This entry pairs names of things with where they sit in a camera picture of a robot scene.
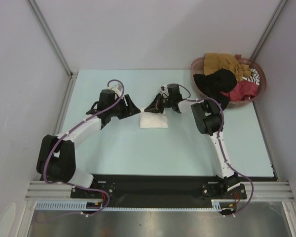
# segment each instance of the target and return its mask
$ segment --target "black cloth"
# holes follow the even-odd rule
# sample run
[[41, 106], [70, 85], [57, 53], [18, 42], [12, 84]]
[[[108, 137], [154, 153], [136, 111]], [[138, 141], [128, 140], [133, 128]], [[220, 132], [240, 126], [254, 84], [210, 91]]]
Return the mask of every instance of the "black cloth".
[[231, 92], [237, 85], [237, 79], [233, 72], [227, 69], [220, 69], [213, 74], [195, 74], [194, 81], [197, 88], [208, 97], [217, 100], [222, 109], [227, 108], [230, 101], [229, 97], [221, 94], [222, 92]]

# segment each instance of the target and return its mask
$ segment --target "white tabletop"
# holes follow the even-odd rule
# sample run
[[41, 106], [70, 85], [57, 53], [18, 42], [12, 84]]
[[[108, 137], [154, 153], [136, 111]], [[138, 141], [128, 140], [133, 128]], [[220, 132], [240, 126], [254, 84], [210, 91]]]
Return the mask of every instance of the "white tabletop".
[[[82, 70], [63, 132], [82, 120], [107, 81], [119, 79], [138, 107], [148, 106], [164, 84], [190, 86], [189, 70]], [[187, 93], [181, 89], [185, 98]], [[224, 137], [233, 166], [252, 177], [273, 177], [252, 104], [225, 110]], [[112, 121], [76, 150], [77, 167], [94, 174], [215, 176], [216, 153], [198, 132], [193, 114], [166, 110], [168, 128], [140, 129], [139, 115]]]

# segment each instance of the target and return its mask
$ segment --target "striped cloth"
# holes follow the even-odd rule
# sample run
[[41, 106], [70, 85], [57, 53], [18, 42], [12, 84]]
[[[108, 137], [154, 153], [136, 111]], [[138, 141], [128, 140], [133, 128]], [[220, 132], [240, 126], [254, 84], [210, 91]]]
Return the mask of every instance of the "striped cloth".
[[249, 76], [248, 78], [242, 77], [242, 80], [254, 82], [258, 86], [260, 85], [260, 75], [258, 74], [256, 69], [253, 69], [253, 68], [251, 69], [251, 76]]

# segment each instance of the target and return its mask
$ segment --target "mustard yellow cloth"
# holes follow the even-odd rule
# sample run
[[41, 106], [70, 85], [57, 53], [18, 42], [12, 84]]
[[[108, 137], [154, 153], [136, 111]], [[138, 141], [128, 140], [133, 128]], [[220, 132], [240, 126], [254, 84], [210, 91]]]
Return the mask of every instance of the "mustard yellow cloth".
[[204, 60], [204, 74], [212, 74], [219, 69], [227, 69], [232, 71], [237, 81], [241, 81], [242, 77], [248, 78], [251, 75], [249, 65], [239, 64], [237, 59], [227, 53], [206, 53]]

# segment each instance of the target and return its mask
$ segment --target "clothes pile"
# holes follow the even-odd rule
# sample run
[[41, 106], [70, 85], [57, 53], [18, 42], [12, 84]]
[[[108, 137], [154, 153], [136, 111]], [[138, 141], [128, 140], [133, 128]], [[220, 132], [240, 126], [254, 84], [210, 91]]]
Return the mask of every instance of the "clothes pile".
[[206, 53], [204, 74], [194, 81], [204, 94], [220, 102], [225, 109], [229, 101], [250, 100], [257, 95], [260, 76], [249, 65], [239, 64], [230, 54]]

